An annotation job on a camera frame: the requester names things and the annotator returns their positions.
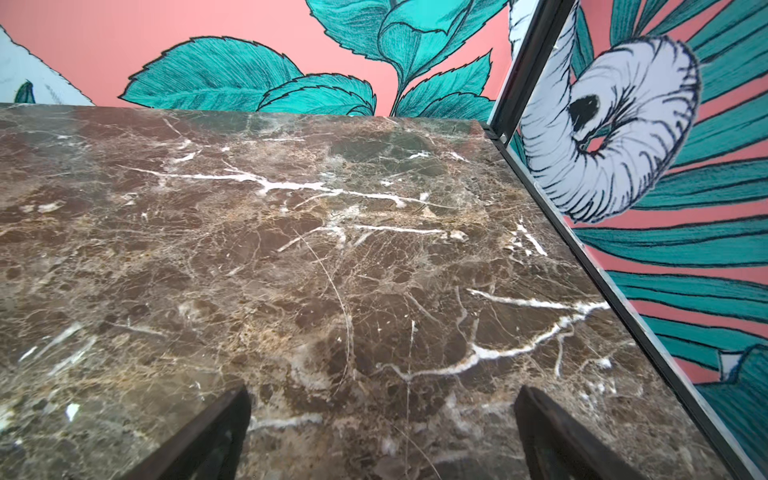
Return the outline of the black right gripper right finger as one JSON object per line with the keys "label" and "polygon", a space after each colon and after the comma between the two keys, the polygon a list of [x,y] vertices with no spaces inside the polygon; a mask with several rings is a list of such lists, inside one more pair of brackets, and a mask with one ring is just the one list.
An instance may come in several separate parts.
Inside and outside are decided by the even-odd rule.
{"label": "black right gripper right finger", "polygon": [[532,479],[641,479],[544,391],[524,385],[513,406]]}

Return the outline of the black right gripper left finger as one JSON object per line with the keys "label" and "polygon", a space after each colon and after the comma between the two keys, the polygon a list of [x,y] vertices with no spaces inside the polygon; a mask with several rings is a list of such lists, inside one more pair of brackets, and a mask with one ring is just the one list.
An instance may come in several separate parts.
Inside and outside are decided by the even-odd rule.
{"label": "black right gripper left finger", "polygon": [[233,479],[251,420],[247,388],[219,396],[125,479]]}

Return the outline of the black right corner post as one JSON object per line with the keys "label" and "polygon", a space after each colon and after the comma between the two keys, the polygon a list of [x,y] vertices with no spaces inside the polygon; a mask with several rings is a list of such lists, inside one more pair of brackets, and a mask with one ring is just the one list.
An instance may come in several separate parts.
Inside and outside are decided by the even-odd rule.
{"label": "black right corner post", "polygon": [[730,468],[765,478],[766,3],[519,1],[509,41],[494,128]]}

